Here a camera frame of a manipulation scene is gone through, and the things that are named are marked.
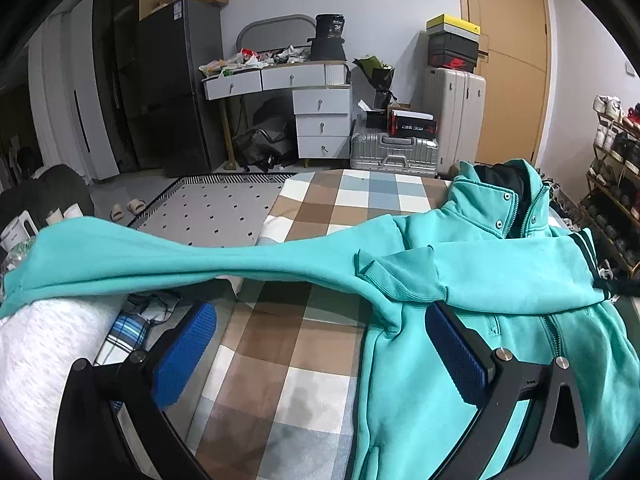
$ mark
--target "wooden leg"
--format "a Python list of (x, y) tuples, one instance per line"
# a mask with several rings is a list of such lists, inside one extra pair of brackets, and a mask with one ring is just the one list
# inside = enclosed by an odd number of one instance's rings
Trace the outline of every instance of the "wooden leg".
[(225, 164), (225, 170), (234, 170), (236, 168), (236, 156), (234, 155), (234, 146), (231, 143), (229, 116), (226, 113), (226, 98), (218, 99), (218, 103), (220, 105), (220, 118), (222, 118), (222, 131), (225, 134), (226, 156), (229, 159)]

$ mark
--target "metal screw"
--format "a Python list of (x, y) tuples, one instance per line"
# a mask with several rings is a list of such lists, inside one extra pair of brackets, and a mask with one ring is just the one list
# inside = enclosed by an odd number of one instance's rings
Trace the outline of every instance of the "metal screw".
[(141, 363), (146, 359), (146, 352), (144, 350), (135, 350), (129, 355), (129, 361), (132, 363)]
[(569, 359), (566, 357), (556, 357), (556, 365), (562, 368), (562, 370), (566, 370), (569, 367)]
[(509, 350), (508, 348), (498, 348), (495, 351), (495, 355), (498, 359), (500, 359), (500, 361), (511, 361), (513, 359), (513, 354), (511, 353), (511, 350)]
[(76, 372), (79, 372), (80, 370), (84, 370), (85, 366), (86, 366), (86, 359), (77, 359), (76, 361), (74, 361), (72, 368)]

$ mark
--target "checkered tablecloth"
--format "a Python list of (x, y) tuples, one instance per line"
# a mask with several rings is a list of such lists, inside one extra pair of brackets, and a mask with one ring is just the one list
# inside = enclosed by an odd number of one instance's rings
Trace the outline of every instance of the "checkered tablecloth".
[[(290, 178), (258, 244), (330, 234), (444, 204), (448, 182), (334, 170)], [(360, 344), (370, 304), (309, 283), (245, 280), (187, 445), (213, 478), (350, 476)]]

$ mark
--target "suitcase handle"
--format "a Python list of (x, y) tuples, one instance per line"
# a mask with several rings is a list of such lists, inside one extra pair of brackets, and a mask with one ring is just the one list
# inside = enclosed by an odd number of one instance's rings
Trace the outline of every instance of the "suitcase handle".
[(400, 144), (401, 146), (411, 146), (414, 142), (412, 139), (401, 139), (399, 137), (383, 136), (380, 139), (382, 144)]
[(402, 162), (402, 165), (404, 166), (404, 168), (406, 170), (409, 169), (409, 161), (406, 160), (406, 157), (404, 155), (387, 155), (385, 158), (383, 158), (378, 165), (380, 167), (382, 166), (386, 166), (386, 163), (389, 161), (390, 158), (396, 158), (398, 160), (400, 160)]

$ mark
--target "wooden door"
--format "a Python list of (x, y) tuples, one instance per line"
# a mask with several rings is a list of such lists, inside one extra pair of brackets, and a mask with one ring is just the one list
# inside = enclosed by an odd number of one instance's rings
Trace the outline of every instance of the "wooden door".
[(476, 73), (486, 79), (477, 162), (533, 162), (546, 115), (549, 72), (546, 0), (467, 0), (481, 26)]

